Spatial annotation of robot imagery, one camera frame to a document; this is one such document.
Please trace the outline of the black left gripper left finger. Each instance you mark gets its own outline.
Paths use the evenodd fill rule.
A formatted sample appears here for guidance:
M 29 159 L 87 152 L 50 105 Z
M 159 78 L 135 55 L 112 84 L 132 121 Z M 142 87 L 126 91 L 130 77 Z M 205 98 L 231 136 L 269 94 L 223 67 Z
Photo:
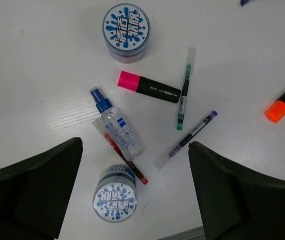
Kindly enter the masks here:
M 0 240 L 58 239 L 82 153 L 74 137 L 0 169 Z

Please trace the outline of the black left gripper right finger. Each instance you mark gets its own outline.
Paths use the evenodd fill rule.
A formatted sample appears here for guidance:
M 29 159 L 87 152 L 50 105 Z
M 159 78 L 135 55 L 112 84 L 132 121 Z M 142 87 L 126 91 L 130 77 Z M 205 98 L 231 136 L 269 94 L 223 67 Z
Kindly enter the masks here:
M 189 163 L 208 240 L 285 240 L 285 180 L 254 171 L 195 141 Z

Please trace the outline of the pink highlighter marker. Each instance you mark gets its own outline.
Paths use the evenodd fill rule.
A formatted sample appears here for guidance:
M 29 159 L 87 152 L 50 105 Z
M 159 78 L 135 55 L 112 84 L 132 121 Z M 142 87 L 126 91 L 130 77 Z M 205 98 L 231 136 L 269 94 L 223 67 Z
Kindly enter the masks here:
M 180 100 L 181 90 L 126 71 L 121 71 L 118 86 L 142 95 L 175 104 Z

